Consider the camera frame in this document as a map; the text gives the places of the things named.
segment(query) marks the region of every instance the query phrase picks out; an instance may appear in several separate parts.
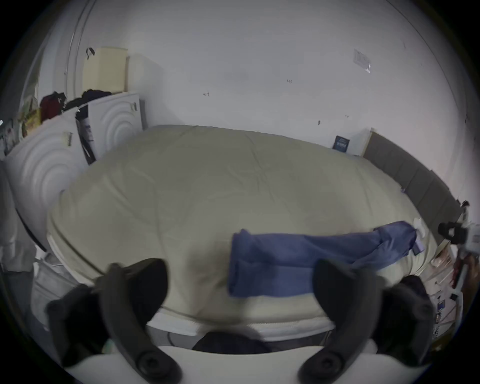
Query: white cabinet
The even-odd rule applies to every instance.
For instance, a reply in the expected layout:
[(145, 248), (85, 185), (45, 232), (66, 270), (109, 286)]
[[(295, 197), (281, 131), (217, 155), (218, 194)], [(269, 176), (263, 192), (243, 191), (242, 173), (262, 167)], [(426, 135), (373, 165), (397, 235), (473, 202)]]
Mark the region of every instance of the white cabinet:
[(45, 121), (5, 157), (18, 212), (48, 247), (48, 209), (87, 167), (75, 123), (76, 108)]
[(142, 131), (138, 94), (121, 93), (88, 103), (88, 120), (99, 160), (110, 151)]

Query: beige comforter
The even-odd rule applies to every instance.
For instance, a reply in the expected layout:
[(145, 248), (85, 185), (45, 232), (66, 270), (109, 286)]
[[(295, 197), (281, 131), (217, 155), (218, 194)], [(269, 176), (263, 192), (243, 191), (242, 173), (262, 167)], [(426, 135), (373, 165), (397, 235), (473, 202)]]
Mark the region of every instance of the beige comforter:
[[(335, 235), (420, 217), (368, 160), (283, 136), (158, 126), (107, 153), (48, 217), (49, 241), (81, 282), (110, 263), (158, 257), (169, 267), (169, 313), (214, 322), (283, 322), (323, 315), (312, 295), (230, 298), (230, 239), (250, 233)], [(390, 283), (435, 252), (380, 271)]]

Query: gray headboard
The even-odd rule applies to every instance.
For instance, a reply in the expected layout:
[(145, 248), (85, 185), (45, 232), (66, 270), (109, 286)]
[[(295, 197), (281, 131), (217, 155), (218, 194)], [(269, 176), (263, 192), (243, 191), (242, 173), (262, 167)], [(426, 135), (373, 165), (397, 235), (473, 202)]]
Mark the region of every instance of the gray headboard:
[(447, 185), (412, 155), (376, 132), (371, 132), (363, 157), (370, 160), (405, 189), (437, 244), (442, 222), (457, 221), (462, 211)]

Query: white mattress edge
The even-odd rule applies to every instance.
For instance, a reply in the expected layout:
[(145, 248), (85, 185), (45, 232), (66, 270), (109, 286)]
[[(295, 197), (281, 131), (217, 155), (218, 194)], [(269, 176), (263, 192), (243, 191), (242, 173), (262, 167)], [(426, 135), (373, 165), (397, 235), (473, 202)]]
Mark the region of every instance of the white mattress edge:
[(220, 326), (179, 318), (164, 308), (161, 308), (147, 325), (161, 331), (185, 336), (202, 336), (207, 332), (219, 329), (234, 333), (244, 333), (249, 330), (257, 333), (263, 341), (292, 340), (317, 335), (335, 328), (334, 323), (326, 316), (283, 323), (250, 323)]

